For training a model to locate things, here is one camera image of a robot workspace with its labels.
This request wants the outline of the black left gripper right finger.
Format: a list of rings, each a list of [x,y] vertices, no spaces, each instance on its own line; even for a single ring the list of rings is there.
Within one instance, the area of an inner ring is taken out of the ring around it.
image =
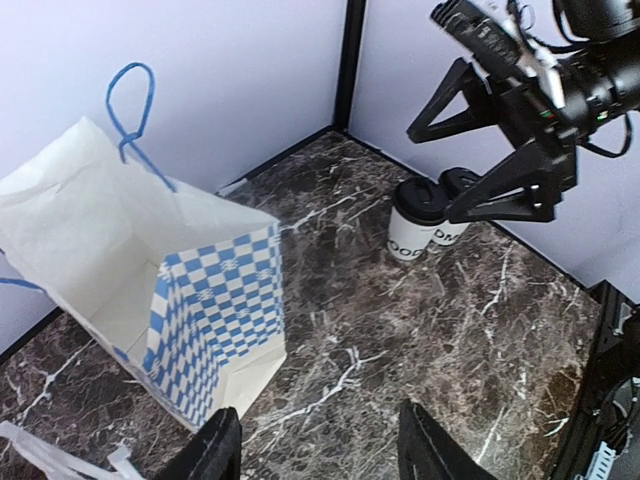
[[[411,400],[399,408],[398,470],[402,480],[495,480]]]

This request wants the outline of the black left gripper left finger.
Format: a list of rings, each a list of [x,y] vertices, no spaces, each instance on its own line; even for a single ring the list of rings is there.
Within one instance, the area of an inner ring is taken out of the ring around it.
[[[156,476],[161,480],[238,480],[241,424],[233,407],[221,408]]]

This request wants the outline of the black coffee cup lid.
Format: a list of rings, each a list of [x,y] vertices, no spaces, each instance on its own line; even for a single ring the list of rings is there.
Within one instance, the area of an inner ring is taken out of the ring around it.
[[[439,176],[439,183],[449,199],[453,200],[473,186],[480,178],[480,175],[469,169],[455,167],[442,172]]]

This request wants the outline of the white paper coffee cup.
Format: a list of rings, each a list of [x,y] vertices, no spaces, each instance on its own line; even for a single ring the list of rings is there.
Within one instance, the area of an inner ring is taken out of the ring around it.
[[[442,220],[415,223],[393,207],[388,226],[387,249],[397,260],[416,260],[422,255],[442,223]]]

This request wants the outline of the blue checkered paper bag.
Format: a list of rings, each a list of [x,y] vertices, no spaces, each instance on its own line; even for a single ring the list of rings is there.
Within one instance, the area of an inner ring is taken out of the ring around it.
[[[1,250],[178,421],[244,414],[286,357],[279,221],[81,119],[1,182]]]

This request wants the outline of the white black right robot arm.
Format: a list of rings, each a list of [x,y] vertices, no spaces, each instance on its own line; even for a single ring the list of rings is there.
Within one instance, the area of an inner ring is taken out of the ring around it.
[[[449,68],[409,126],[425,143],[497,126],[512,153],[448,206],[454,223],[549,222],[578,181],[577,152],[639,107],[639,5],[556,1],[564,44],[529,33],[519,4],[498,19],[471,1],[444,1],[431,19],[471,54]]]

